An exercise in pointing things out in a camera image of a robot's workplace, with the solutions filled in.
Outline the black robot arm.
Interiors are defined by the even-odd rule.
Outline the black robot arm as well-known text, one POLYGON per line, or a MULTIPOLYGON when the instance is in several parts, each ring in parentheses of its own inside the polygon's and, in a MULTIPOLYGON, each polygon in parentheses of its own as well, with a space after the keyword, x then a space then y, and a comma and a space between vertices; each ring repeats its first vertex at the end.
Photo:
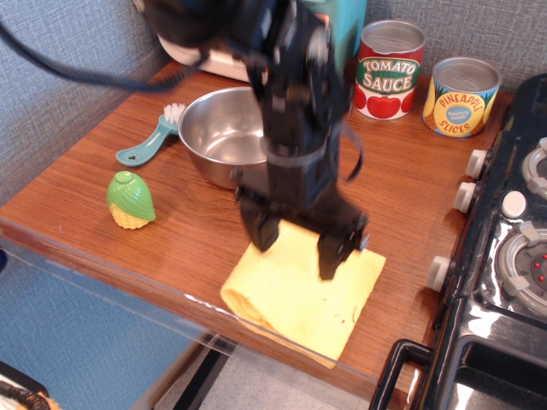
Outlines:
POLYGON ((364 242, 367 217, 337 187, 340 135, 350 88, 335 66, 325 23, 298 1, 139 1, 161 38, 222 50, 246 66, 262 111, 259 169, 235 173, 252 243, 269 249, 287 220, 318 237, 319 274, 334 277, 364 242))

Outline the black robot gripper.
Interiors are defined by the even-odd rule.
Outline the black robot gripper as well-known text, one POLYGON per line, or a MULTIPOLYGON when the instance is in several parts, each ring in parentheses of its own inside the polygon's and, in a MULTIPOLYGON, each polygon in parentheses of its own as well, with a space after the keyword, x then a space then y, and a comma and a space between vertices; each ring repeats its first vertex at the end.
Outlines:
POLYGON ((367 216, 337 188, 342 137, 355 144, 359 153, 347 177, 352 180, 361 171, 364 148, 347 127, 318 132, 268 127, 262 141, 267 165, 234 174, 240 214, 251 242, 261 252, 270 249, 279 237, 281 219, 320 234, 322 280, 333 280, 339 265, 367 243, 367 216))

